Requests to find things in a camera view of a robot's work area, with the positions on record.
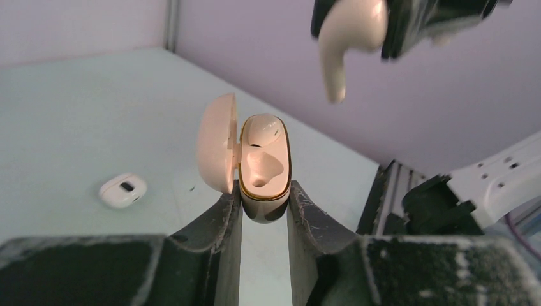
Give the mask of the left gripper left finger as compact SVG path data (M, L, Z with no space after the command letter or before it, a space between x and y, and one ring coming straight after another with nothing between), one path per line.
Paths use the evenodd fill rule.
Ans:
M2 305L237 305L240 184L171 235L14 238Z

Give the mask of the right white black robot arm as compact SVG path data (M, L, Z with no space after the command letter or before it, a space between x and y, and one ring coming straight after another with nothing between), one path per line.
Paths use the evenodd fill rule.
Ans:
M483 22L498 1L316 1L311 35L318 42L327 101L346 96L349 50L396 61L418 43L442 43ZM540 196L540 134L473 165L436 175L406 193L404 229L412 235L480 235Z

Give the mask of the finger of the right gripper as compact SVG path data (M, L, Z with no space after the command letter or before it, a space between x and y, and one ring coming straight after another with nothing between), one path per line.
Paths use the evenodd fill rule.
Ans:
M398 59L423 39L445 41L458 32L478 26L497 6L511 1L387 1L388 26L382 59Z
M322 25L327 17L327 14L332 9L336 0L315 0L311 16L311 36L318 39Z

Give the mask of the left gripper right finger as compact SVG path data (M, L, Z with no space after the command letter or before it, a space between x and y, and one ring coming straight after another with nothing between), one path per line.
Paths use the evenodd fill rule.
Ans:
M505 238L358 235L298 182L286 215L294 305L540 304L540 281Z

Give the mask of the white earbud charging case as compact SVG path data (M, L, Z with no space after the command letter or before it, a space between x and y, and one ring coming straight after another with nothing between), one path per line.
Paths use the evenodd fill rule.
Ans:
M105 182L98 195L102 202L113 209L124 209L147 192L146 181L134 173L123 173Z

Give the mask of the beige earbud charging case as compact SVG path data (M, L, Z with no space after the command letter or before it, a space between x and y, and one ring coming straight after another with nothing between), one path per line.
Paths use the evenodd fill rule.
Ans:
M250 146L247 130L252 116L238 125L233 93L206 107L196 145L198 171L209 187L222 193L233 194L238 182L246 215L267 224L286 210L292 183L290 142L285 123L276 116L283 125L281 136L266 147Z

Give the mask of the beige earbud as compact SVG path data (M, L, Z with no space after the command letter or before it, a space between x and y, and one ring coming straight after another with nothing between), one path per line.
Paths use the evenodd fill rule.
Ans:
M248 120L248 144L253 147L266 147L281 136L282 130L283 125L276 116L254 115Z
M318 37L320 68L329 103L341 103L346 96L346 52L375 52L383 45L387 27L386 1L343 0L332 6Z

